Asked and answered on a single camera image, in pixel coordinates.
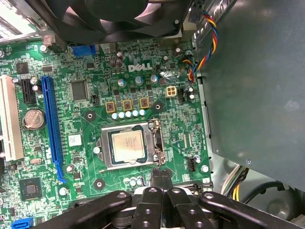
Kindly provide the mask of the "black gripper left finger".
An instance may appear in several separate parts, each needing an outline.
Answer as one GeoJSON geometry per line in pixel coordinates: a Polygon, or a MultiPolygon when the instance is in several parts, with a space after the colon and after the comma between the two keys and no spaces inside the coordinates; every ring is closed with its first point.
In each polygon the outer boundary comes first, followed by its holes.
{"type": "MultiPolygon", "coordinates": [[[[126,191],[114,191],[101,198],[73,208],[35,229],[102,229],[112,222],[113,214],[130,208],[134,196],[126,191]]],[[[142,192],[142,199],[135,208],[132,229],[159,229],[162,211],[162,171],[153,169],[151,186],[142,192]]]]}

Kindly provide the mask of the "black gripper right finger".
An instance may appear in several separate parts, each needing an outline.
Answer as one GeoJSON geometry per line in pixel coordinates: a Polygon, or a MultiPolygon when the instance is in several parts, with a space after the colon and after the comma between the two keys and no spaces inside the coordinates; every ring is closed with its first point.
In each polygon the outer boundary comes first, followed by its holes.
{"type": "Polygon", "coordinates": [[[206,191],[194,198],[173,187],[170,172],[162,171],[162,225],[185,229],[294,229],[295,224],[206,191]]]}

